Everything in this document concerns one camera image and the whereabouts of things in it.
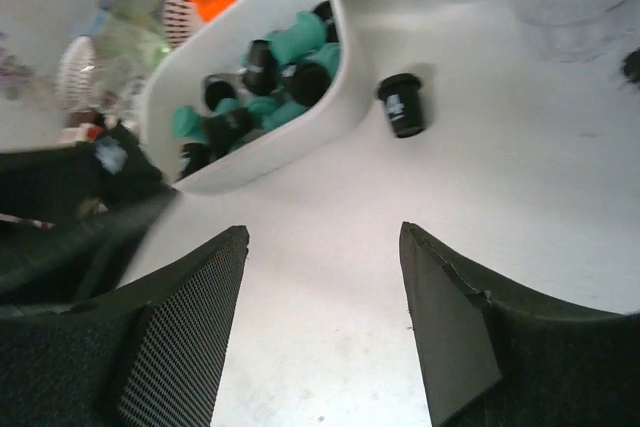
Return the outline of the white rectangular storage basket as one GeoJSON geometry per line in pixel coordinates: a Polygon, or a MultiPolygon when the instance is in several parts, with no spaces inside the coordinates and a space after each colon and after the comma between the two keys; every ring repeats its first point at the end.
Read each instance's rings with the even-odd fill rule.
{"type": "MultiPolygon", "coordinates": [[[[295,16],[325,0],[238,0],[171,52],[148,79],[140,98],[142,140],[151,162],[176,180],[180,145],[171,117],[183,105],[201,107],[201,80],[231,73],[250,41],[291,26],[295,16]]],[[[342,0],[328,0],[341,46],[339,69],[318,104],[284,126],[178,182],[206,195],[235,189],[296,161],[355,128],[371,106],[373,80],[342,0]]]]}

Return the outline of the teal capsule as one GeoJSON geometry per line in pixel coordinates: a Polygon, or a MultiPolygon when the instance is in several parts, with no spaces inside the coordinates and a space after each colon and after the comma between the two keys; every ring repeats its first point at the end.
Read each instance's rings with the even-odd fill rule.
{"type": "Polygon", "coordinates": [[[287,64],[327,43],[327,27],[313,12],[300,11],[295,23],[267,36],[272,55],[279,64],[287,64]]]}

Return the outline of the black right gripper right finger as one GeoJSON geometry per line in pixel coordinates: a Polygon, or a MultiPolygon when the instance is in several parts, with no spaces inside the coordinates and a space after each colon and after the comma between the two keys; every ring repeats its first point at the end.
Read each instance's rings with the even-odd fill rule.
{"type": "Polygon", "coordinates": [[[639,316],[564,301],[406,222],[399,258],[435,426],[635,426],[639,316]]]}

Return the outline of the black capsule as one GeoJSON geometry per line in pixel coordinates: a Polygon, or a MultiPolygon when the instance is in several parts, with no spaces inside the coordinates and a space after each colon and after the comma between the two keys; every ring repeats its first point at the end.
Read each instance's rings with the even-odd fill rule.
{"type": "Polygon", "coordinates": [[[242,81],[251,93],[269,95],[277,86],[277,68],[269,42],[264,39],[253,40],[247,53],[242,81]]]}

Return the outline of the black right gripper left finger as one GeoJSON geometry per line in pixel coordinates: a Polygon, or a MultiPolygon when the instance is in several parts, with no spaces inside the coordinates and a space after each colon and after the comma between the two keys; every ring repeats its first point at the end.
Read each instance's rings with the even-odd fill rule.
{"type": "Polygon", "coordinates": [[[207,426],[248,255],[232,226],[94,298],[1,307],[5,426],[207,426]]]}

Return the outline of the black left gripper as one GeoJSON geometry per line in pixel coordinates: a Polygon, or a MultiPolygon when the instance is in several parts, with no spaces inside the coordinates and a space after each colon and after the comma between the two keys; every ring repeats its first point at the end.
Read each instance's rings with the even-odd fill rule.
{"type": "Polygon", "coordinates": [[[121,124],[92,142],[2,153],[2,303],[113,289],[176,195],[121,124]]]}

